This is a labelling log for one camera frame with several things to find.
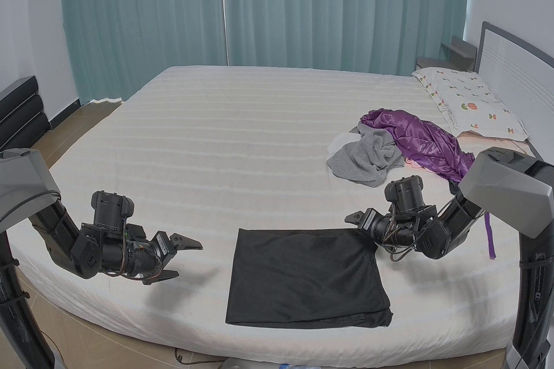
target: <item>gray knit garment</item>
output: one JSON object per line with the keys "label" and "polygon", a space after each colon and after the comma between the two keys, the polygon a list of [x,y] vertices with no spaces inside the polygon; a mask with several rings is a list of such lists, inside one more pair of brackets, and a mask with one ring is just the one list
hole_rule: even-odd
{"label": "gray knit garment", "polygon": [[392,135],[386,129],[374,129],[358,123],[359,142],[345,144],[327,165],[333,174],[363,185],[377,187],[391,167],[403,167],[404,159]]}

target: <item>white label sticker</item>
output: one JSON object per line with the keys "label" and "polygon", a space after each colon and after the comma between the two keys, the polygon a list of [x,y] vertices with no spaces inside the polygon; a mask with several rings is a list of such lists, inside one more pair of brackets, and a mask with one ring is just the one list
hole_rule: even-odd
{"label": "white label sticker", "polygon": [[157,234],[156,235],[156,240],[158,241],[158,244],[160,245],[160,249],[162,249],[163,254],[167,255],[168,251],[167,251],[167,248],[166,248],[166,244],[162,240],[162,235]]}
{"label": "white label sticker", "polygon": [[373,219],[375,218],[376,214],[377,213],[375,212],[375,209],[371,209],[370,215],[368,216],[368,218],[367,218],[367,220],[366,220],[366,222],[364,223],[364,226],[363,226],[364,231],[368,230],[368,228],[370,227],[370,224],[373,221]]}

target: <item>robotic arm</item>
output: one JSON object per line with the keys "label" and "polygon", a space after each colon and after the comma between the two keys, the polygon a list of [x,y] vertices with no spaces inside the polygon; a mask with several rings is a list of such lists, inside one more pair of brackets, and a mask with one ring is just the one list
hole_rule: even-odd
{"label": "robotic arm", "polygon": [[374,208],[345,218],[399,261],[414,250],[444,257],[462,244],[470,227],[488,211],[520,233],[520,299],[504,369],[550,364],[547,334],[554,307],[554,166],[516,151],[481,152],[444,211],[423,202],[419,176],[389,183],[390,212]]}
{"label": "robotic arm", "polygon": [[175,278],[166,270],[177,251],[202,249],[195,240],[158,231],[148,240],[144,229],[127,223],[131,199],[115,193],[93,193],[93,224],[78,229],[61,203],[61,194],[40,153],[10,149],[0,153],[0,326],[29,369],[63,368],[44,342],[25,302],[6,230],[29,219],[44,239],[52,261],[88,279],[102,272],[149,285]]}

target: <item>white headboard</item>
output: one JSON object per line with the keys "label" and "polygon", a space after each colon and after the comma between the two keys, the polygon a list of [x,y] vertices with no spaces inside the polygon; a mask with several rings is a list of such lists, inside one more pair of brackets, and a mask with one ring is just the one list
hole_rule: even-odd
{"label": "white headboard", "polygon": [[554,164],[554,58],[484,21],[475,71],[521,119],[535,155]]}

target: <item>mattress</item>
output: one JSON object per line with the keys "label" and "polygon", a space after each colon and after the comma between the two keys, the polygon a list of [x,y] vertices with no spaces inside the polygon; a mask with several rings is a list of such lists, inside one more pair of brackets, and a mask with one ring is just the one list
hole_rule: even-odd
{"label": "mattress", "polygon": [[[168,269],[180,277],[144,286],[58,268],[30,223],[8,231],[21,269],[53,303],[121,334],[212,355],[288,364],[379,367],[504,347],[519,290],[518,236],[491,217],[497,258],[484,222],[465,243],[433,261],[417,253],[392,263],[376,253],[394,313],[389,327],[262,329],[225,324],[239,228],[348,227],[347,214],[385,213],[375,189],[338,179],[327,146],[360,116],[404,109],[448,129],[414,77],[270,67],[172,67],[79,139],[52,167],[75,223],[91,223],[96,190],[135,202],[129,222],[149,238],[159,229],[202,242]],[[460,137],[466,151],[507,140]],[[409,166],[387,182],[419,174],[427,204],[450,198],[446,180]]]}

